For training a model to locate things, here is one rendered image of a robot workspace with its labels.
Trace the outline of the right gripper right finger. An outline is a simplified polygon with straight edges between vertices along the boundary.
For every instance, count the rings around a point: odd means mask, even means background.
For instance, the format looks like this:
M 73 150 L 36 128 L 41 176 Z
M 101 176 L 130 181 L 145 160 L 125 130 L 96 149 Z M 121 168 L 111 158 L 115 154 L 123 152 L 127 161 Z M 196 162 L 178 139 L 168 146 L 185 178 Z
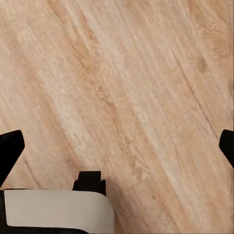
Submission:
M 219 147 L 234 168 L 234 131 L 222 131 Z

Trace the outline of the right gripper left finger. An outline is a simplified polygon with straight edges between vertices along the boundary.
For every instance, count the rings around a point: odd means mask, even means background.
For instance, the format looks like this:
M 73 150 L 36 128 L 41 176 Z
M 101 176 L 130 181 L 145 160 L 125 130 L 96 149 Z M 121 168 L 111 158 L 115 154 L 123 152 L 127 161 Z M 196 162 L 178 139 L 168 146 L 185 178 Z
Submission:
M 25 148 L 21 130 L 0 135 L 0 187 Z

